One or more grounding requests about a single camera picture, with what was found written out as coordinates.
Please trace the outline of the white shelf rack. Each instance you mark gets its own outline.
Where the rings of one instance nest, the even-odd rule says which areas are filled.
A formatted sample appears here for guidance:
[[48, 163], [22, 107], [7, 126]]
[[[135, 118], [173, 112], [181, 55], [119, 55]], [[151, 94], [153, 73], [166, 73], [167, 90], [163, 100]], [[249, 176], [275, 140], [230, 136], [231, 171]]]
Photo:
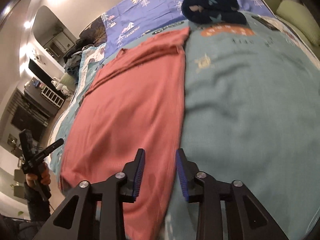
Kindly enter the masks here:
[[44, 86], [44, 88], [41, 91], [41, 96], [44, 97], [46, 100], [48, 100], [52, 105], [54, 105], [57, 108], [61, 108], [65, 101], [61, 96], [56, 94], [48, 86]]

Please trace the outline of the white bear figurine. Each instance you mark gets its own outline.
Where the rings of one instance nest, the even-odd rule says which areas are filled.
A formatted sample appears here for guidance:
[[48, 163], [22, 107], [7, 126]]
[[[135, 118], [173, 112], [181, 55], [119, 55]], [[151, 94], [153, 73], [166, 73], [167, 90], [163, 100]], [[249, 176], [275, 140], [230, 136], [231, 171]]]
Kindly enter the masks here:
[[55, 87], [55, 89], [60, 91], [63, 95], [65, 95], [65, 96], [69, 95], [68, 88], [64, 84], [62, 84], [59, 79], [54, 77], [54, 79], [51, 81], [51, 83]]

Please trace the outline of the pink knit sweater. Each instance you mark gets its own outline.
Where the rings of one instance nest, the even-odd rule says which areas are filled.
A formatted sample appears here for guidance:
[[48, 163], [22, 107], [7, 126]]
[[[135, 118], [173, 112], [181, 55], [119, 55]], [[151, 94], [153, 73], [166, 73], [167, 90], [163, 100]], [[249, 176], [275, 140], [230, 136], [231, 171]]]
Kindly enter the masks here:
[[124, 205], [130, 239], [155, 239], [175, 179], [175, 151], [184, 117], [184, 43], [189, 27], [151, 35], [122, 48], [97, 71], [65, 142], [61, 187], [96, 183], [145, 151], [135, 203]]

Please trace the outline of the dark patterned pillow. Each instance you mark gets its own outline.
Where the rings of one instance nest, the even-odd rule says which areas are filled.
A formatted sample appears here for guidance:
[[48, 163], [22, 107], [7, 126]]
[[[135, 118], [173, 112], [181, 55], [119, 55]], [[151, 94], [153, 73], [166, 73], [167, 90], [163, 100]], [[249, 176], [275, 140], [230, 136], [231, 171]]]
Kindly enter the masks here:
[[79, 35], [79, 38], [95, 47], [107, 42], [106, 29], [101, 16], [91, 22]]

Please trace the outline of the teal patterned quilt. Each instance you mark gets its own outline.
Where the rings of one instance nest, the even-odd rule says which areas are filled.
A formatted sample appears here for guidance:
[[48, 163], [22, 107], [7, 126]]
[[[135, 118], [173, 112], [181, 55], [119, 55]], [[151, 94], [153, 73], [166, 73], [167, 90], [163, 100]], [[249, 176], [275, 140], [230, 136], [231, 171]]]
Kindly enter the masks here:
[[[189, 27], [178, 148], [215, 179], [242, 181], [289, 239], [304, 239], [319, 220], [319, 61], [280, 21], [273, 20], [279, 31], [272, 31], [245, 16], [246, 25], [184, 20], [122, 48]], [[51, 140], [66, 142], [97, 71], [120, 49], [106, 58], [95, 48], [84, 52], [79, 85]], [[64, 146], [51, 155], [50, 168], [66, 193], [72, 187], [60, 184]], [[175, 166], [155, 239], [195, 239], [197, 215], [198, 206], [183, 198]]]

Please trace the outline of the green pillow near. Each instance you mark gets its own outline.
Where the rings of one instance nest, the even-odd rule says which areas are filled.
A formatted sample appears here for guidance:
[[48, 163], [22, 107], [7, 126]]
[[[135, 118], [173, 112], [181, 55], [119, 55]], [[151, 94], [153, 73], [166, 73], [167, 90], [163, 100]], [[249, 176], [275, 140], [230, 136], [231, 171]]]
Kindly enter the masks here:
[[276, 15], [297, 27], [314, 46], [319, 47], [319, 25], [305, 6], [282, 0]]

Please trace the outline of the navy star fleece garment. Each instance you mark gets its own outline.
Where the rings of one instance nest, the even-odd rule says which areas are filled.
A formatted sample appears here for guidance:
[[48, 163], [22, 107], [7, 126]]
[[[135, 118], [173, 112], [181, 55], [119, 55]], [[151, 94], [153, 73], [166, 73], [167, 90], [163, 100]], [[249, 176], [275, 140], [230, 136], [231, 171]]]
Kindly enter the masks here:
[[246, 25], [237, 0], [183, 0], [181, 12], [197, 24], [230, 23]]

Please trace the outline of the black remote control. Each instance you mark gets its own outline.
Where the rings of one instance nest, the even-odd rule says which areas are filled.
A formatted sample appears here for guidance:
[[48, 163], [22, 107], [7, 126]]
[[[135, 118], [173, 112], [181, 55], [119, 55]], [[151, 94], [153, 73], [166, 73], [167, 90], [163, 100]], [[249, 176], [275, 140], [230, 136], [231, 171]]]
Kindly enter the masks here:
[[267, 27], [268, 29], [272, 30], [272, 31], [279, 31], [278, 28], [276, 28], [274, 25], [272, 25], [271, 23], [267, 22], [265, 19], [259, 17], [259, 16], [252, 16], [253, 19], [255, 19], [256, 21], [260, 22], [262, 25], [264, 25], [265, 27]]

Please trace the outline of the green cushion left side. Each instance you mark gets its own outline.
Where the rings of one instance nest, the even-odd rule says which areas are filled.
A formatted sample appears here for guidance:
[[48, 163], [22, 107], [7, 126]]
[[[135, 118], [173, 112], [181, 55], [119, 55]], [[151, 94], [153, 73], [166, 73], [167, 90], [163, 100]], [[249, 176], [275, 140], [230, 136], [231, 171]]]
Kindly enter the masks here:
[[75, 92], [75, 90], [76, 90], [75, 79], [74, 79], [74, 77], [72, 77], [68, 73], [63, 74], [59, 83], [66, 86], [69, 91]]

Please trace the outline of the pile of dark clothes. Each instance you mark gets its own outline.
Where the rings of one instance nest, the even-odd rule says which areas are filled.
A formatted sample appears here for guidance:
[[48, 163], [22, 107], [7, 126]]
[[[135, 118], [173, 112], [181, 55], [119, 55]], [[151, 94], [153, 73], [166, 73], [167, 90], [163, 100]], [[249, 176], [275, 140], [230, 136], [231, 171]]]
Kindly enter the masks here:
[[79, 78], [82, 51], [87, 46], [93, 46], [92, 40], [87, 38], [80, 38], [76, 40], [75, 46], [63, 57], [63, 61], [65, 63], [65, 73], [72, 76], [75, 80]]

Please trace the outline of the purple tree print sheet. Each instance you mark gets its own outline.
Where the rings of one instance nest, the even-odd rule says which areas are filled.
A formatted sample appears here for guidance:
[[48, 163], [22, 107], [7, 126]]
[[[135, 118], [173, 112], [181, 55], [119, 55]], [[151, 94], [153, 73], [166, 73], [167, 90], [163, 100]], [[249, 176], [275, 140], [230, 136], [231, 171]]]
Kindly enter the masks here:
[[[237, 0], [240, 9], [263, 16], [273, 16], [263, 0]], [[142, 37], [149, 31], [182, 20], [183, 0], [123, 0], [101, 15], [107, 42], [105, 57]]]

